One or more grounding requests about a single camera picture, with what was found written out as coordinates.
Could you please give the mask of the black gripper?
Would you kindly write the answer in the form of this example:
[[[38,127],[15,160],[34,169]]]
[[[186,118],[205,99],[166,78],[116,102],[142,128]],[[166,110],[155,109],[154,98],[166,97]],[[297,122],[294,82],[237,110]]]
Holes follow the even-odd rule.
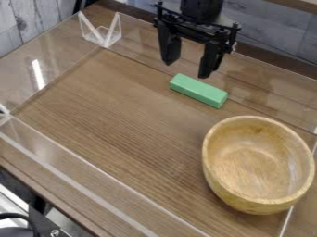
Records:
[[[179,9],[165,4],[155,4],[158,16],[158,43],[162,61],[167,66],[181,57],[181,38],[186,37],[205,45],[198,77],[206,79],[219,68],[223,55],[234,51],[237,35],[242,26],[222,14],[225,0],[181,0]]]

